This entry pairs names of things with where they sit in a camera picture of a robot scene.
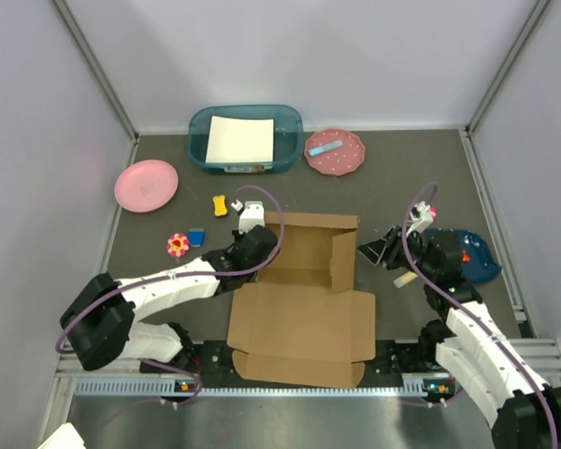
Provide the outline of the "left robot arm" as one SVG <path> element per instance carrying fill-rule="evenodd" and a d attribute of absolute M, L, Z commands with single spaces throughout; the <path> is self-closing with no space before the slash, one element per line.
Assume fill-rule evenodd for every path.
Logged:
<path fill-rule="evenodd" d="M 60 318 L 65 339 L 82 367 L 102 369 L 115 360 L 149 359 L 187 369 L 194 347 L 177 323 L 148 325 L 145 318 L 192 300 L 233 292 L 253 282 L 279 250 L 276 234 L 262 225 L 236 234 L 228 248 L 137 279 L 94 276 Z"/>

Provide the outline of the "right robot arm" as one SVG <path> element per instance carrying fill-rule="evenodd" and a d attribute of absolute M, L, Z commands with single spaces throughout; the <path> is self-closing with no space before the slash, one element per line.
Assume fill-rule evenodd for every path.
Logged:
<path fill-rule="evenodd" d="M 561 386 L 532 369 L 499 330 L 464 274 L 468 256 L 456 232 L 432 229 L 403 239 L 394 226 L 357 250 L 375 266 L 421 275 L 438 316 L 416 342 L 384 346 L 393 372 L 449 373 L 481 411 L 496 448 L 561 448 Z"/>

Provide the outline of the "brown cardboard box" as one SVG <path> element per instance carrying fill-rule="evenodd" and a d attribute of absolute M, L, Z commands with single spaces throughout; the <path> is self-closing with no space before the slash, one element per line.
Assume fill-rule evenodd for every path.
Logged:
<path fill-rule="evenodd" d="M 376 355 L 374 294 L 354 288 L 359 219 L 268 212 L 282 240 L 234 293 L 226 342 L 245 380 L 355 388 Z"/>

